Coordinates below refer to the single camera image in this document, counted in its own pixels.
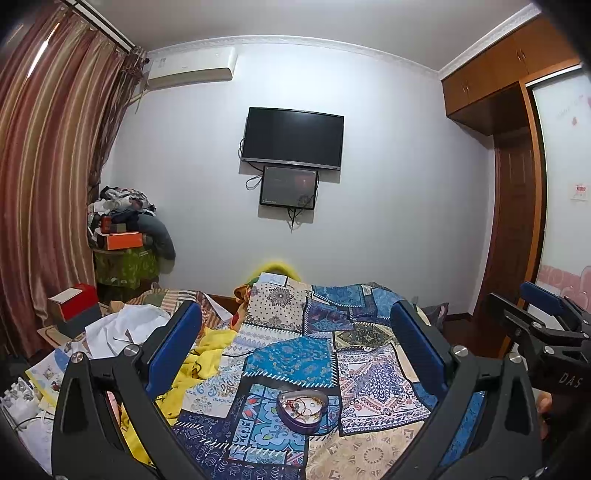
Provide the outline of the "right hand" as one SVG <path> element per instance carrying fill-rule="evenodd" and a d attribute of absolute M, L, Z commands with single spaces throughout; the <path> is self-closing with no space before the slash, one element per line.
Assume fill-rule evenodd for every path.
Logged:
<path fill-rule="evenodd" d="M 536 410 L 538 415 L 540 438 L 544 440 L 552 425 L 551 417 L 553 416 L 553 396 L 546 391 L 539 391 L 536 399 Z"/>

